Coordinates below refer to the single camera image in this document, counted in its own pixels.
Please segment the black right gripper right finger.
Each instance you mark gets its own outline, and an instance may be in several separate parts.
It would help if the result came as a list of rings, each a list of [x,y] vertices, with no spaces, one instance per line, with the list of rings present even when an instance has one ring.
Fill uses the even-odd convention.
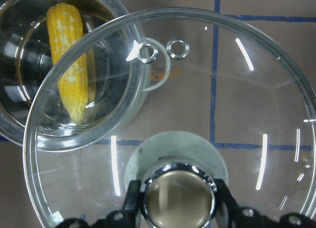
[[[215,192],[215,220],[218,225],[232,225],[236,217],[237,202],[222,179],[214,180]]]

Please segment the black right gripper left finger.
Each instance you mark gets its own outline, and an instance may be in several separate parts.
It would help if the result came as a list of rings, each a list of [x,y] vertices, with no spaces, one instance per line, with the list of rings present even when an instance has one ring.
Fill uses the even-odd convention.
[[[122,207],[122,228],[137,228],[140,223],[140,180],[129,182]]]

